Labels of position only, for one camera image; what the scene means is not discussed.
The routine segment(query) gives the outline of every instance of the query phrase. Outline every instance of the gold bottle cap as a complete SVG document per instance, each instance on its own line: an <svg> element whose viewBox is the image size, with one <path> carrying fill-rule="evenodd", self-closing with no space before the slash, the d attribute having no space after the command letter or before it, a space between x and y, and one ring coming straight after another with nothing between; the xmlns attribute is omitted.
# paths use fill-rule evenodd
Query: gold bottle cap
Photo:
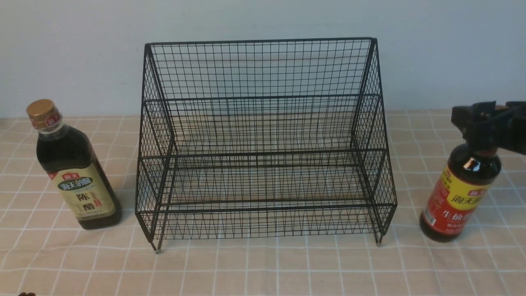
<svg viewBox="0 0 526 296"><path fill-rule="evenodd" d="M31 125L38 130L48 129L58 123L62 116L55 103L48 99L42 99L31 103L26 108Z"/></svg>

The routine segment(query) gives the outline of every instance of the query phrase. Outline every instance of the black metal shelf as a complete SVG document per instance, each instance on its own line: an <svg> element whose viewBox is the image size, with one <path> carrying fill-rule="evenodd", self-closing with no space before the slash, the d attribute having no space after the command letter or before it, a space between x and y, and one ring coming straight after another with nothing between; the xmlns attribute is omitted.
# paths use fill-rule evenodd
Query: black metal shelf
<svg viewBox="0 0 526 296"><path fill-rule="evenodd" d="M136 215L148 241L374 233L397 206L377 41L145 46Z"/></svg>

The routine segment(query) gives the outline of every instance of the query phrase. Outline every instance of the bottle label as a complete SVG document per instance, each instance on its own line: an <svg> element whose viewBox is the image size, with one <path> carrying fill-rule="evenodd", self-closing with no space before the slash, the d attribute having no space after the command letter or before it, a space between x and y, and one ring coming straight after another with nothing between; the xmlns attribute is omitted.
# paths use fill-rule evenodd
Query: bottle label
<svg viewBox="0 0 526 296"><path fill-rule="evenodd" d="M489 187L460 180L446 165L424 209L426 222L442 234L462 232Z"/></svg>
<svg viewBox="0 0 526 296"><path fill-rule="evenodd" d="M92 163L85 169L49 173L69 208L78 220L91 220L115 213L115 204Z"/></svg>
<svg viewBox="0 0 526 296"><path fill-rule="evenodd" d="M55 123L59 122L61 119L62 119L62 116L60 115L60 113L56 112L56 113L53 113L50 116L48 116L48 118L46 118L44 123L46 124L47 127L52 127ZM31 117L29 118L29 120L31 121L31 125L35 129L37 129L35 120L33 118L31 118Z"/></svg>

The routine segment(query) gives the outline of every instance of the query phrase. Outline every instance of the dark brown bottle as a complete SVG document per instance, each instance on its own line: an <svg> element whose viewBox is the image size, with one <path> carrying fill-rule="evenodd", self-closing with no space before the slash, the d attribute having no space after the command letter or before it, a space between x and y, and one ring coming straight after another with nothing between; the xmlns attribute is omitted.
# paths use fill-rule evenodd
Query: dark brown bottle
<svg viewBox="0 0 526 296"><path fill-rule="evenodd" d="M473 151L468 144L453 149L420 214L422 232L438 242L457 238L500 170L497 149Z"/></svg>
<svg viewBox="0 0 526 296"><path fill-rule="evenodd" d="M35 101L26 111L38 130L38 161L81 227L119 223L122 207L86 134L64 124L51 100Z"/></svg>

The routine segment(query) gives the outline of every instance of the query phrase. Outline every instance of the vinegar bottle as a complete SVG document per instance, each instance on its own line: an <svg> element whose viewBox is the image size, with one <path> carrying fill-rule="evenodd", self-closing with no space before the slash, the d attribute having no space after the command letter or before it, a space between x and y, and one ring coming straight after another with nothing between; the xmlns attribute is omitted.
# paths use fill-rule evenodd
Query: vinegar bottle
<svg viewBox="0 0 526 296"><path fill-rule="evenodd" d="M86 134L64 124L51 100L35 101L26 112L38 131L38 162L81 227L98 229L119 223L119 200Z"/></svg>

